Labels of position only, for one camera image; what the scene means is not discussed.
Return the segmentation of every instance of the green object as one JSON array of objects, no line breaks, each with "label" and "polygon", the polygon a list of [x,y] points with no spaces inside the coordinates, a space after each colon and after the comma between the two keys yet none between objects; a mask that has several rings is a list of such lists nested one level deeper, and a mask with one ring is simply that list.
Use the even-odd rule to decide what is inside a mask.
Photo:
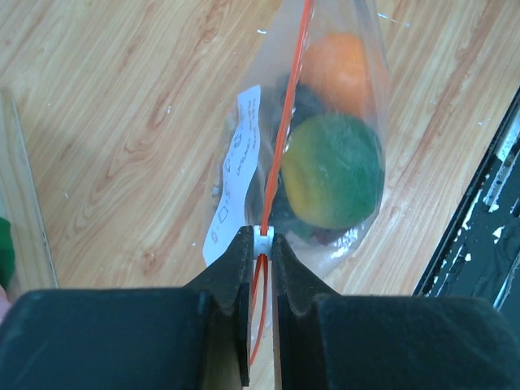
[{"label": "green object", "polygon": [[282,176],[294,214],[317,228],[348,228],[368,218],[384,189],[381,146],[353,116],[317,115],[294,129]]},{"label": "green object", "polygon": [[11,239],[11,224],[0,218],[0,286],[7,290],[15,272],[15,248]]}]

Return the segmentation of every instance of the paper label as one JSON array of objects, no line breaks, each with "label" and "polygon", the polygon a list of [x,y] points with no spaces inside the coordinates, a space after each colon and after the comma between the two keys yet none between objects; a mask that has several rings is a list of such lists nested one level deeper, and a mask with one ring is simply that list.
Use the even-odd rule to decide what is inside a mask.
[{"label": "paper label", "polygon": [[238,230],[246,225],[245,195],[258,164],[260,150],[259,85],[237,96],[238,126],[223,163],[223,193],[202,247],[209,266],[222,256]]}]

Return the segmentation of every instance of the clear plastic bag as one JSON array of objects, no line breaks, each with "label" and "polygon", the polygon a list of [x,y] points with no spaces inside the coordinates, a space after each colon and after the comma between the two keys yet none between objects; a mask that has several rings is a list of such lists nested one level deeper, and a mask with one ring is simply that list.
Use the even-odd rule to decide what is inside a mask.
[{"label": "clear plastic bag", "polygon": [[[262,222],[307,2],[283,1],[227,117],[208,179],[208,265],[241,226]],[[389,75],[373,0],[311,3],[269,225],[323,278],[361,244],[379,213]]]}]

